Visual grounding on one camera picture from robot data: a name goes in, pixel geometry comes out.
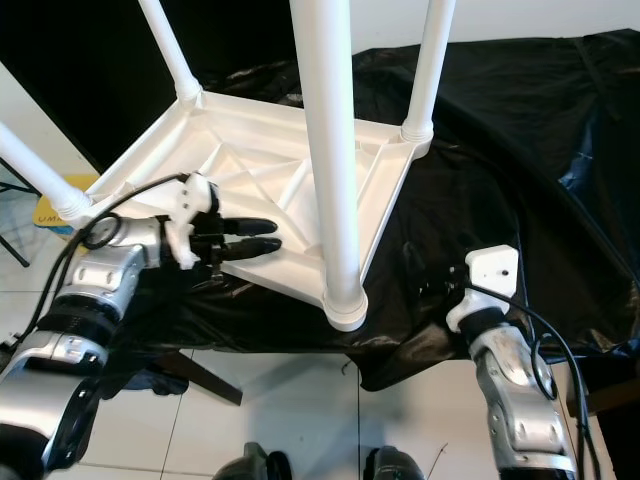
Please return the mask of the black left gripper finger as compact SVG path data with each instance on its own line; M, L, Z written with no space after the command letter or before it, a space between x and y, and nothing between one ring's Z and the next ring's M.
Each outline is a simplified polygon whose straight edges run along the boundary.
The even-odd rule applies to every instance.
M278 224L264 218L223 218L221 230L225 236L266 236L278 230Z
M221 241L218 244L218 260L220 262L256 259L256 257L274 253L282 247L283 242L271 237L246 237Z

